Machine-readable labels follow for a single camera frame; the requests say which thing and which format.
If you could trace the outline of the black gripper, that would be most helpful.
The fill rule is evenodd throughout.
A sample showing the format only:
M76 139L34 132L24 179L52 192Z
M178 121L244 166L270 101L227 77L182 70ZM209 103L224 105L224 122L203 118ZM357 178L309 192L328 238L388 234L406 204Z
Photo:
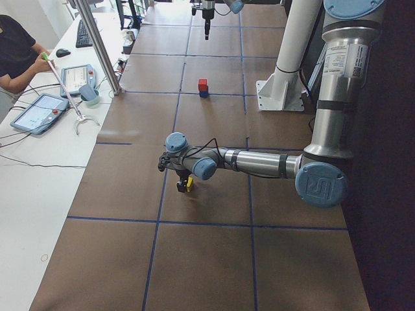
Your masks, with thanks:
M209 39L210 33L210 20L214 18L214 9L203 9L202 18L205 19L204 23L204 39L207 41Z
M179 192L188 192L188 178L189 176L192 174L191 171L189 171L188 169L183 169L183 170L176 170L177 175L179 176L180 179L183 179L184 181L180 180L177 182L176 186Z

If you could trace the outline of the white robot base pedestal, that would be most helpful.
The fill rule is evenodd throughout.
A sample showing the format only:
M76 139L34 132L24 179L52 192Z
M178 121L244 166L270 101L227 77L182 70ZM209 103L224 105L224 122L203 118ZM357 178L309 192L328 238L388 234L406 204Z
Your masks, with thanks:
M257 102L262 111L303 111L300 69L322 0L293 0L274 73L258 80Z

